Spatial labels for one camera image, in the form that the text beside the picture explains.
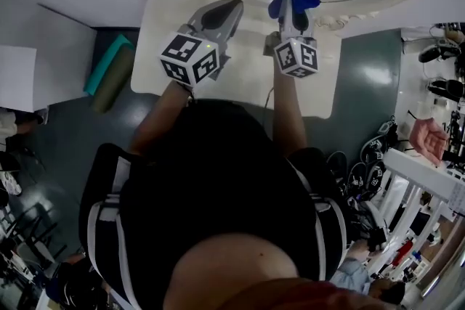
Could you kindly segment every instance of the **white table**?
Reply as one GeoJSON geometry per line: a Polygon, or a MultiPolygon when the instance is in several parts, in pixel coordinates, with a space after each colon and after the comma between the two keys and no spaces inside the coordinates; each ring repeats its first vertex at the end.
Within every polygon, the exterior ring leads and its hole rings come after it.
{"type": "MultiPolygon", "coordinates": [[[[138,93],[161,95],[170,82],[157,55],[168,33],[186,23],[194,12],[216,0],[148,0],[137,42],[131,88],[138,93]]],[[[263,107],[273,86],[272,58],[263,55],[266,35],[278,30],[266,8],[245,4],[244,15],[234,37],[228,42],[231,59],[216,82],[195,89],[197,98],[227,99],[263,107]]],[[[317,28],[320,71],[296,79],[300,110],[303,116],[329,118],[339,69],[341,39],[332,32],[317,28]]],[[[273,100],[268,105],[273,109],[273,100]]]]}

